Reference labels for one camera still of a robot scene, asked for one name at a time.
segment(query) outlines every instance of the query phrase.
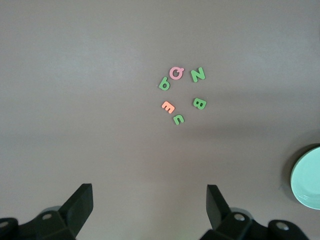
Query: mint green plate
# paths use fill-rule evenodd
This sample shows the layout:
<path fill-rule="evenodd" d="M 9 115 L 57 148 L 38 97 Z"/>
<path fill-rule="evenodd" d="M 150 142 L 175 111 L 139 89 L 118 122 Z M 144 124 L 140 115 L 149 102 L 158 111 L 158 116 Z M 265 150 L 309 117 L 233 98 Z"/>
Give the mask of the mint green plate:
<path fill-rule="evenodd" d="M 296 162 L 291 173 L 291 188 L 300 203 L 320 210 L 320 146 Z"/>

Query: green letter n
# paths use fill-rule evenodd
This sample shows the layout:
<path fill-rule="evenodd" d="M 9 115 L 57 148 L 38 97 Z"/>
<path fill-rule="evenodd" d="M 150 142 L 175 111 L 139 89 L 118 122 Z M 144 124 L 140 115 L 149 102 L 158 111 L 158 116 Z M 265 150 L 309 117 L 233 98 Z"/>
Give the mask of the green letter n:
<path fill-rule="evenodd" d="M 204 70 L 202 69 L 202 67 L 199 67 L 198 71 L 199 72 L 197 72 L 195 70 L 191 71 L 192 79 L 193 79 L 193 81 L 195 83 L 198 82 L 198 78 L 201 79 L 201 80 L 204 80 L 206 78 Z"/>

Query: foam letter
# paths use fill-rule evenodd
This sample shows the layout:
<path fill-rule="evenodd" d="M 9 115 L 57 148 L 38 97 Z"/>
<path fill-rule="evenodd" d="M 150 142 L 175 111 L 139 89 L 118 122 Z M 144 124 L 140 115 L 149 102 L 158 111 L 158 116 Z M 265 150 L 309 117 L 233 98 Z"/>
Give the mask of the foam letter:
<path fill-rule="evenodd" d="M 206 107 L 207 102 L 205 100 L 202 100 L 200 98 L 195 98 L 193 101 L 193 106 L 196 108 L 202 110 Z"/>
<path fill-rule="evenodd" d="M 170 113 L 170 114 L 172 114 L 173 111 L 175 110 L 175 107 L 171 103 L 169 103 L 167 101 L 165 101 L 162 104 L 162 108 L 165 109 L 166 111 L 168 111 L 168 113 Z"/>
<path fill-rule="evenodd" d="M 206 78 L 204 70 L 202 69 L 202 67 L 199 67 L 198 71 L 199 72 L 197 72 L 195 70 L 191 71 L 192 79 L 193 79 L 193 81 L 195 83 L 198 82 L 198 78 L 201 79 L 201 80 L 204 80 Z"/>
<path fill-rule="evenodd" d="M 165 76 L 160 82 L 159 88 L 163 91 L 167 91 L 170 88 L 170 83 L 167 80 L 168 78 Z"/>
<path fill-rule="evenodd" d="M 184 68 L 174 66 L 173 68 L 170 69 L 170 72 L 169 72 L 170 78 L 172 78 L 173 80 L 179 80 L 180 78 L 182 78 L 182 75 L 184 74 L 184 70 L 185 70 Z"/>
<path fill-rule="evenodd" d="M 176 125 L 179 125 L 180 123 L 184 123 L 185 122 L 184 117 L 182 115 L 180 115 L 180 114 L 177 115 L 177 116 L 174 116 L 173 120 L 174 120 Z"/>

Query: gray table surface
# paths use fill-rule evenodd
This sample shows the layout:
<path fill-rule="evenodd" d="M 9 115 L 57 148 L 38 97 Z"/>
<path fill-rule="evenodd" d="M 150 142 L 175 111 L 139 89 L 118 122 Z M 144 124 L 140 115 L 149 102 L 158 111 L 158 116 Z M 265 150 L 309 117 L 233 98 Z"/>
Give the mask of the gray table surface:
<path fill-rule="evenodd" d="M 0 218 L 92 183 L 77 239 L 197 240 L 216 184 L 259 223 L 320 240 L 289 182 L 320 142 L 319 76 L 318 0 L 1 0 Z"/>

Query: screw hole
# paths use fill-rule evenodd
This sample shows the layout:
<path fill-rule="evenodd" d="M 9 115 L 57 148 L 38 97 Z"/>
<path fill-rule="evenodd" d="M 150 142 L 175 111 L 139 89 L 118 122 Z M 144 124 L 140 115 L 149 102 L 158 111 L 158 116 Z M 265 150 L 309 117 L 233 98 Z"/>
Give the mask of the screw hole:
<path fill-rule="evenodd" d="M 0 223 L 0 228 L 4 228 L 8 225 L 9 225 L 9 223 L 7 221 L 4 221 L 4 222 Z"/>
<path fill-rule="evenodd" d="M 288 225 L 285 224 L 284 222 L 278 221 L 275 225 L 281 230 L 284 230 L 284 231 L 288 231 L 289 230 Z"/>
<path fill-rule="evenodd" d="M 47 219 L 50 219 L 52 217 L 52 214 L 46 214 L 46 215 L 43 215 L 42 216 L 42 220 L 47 220 Z"/>
<path fill-rule="evenodd" d="M 245 217 L 243 215 L 241 215 L 240 213 L 237 213 L 234 215 L 234 218 L 238 221 L 244 221 L 246 220 Z"/>

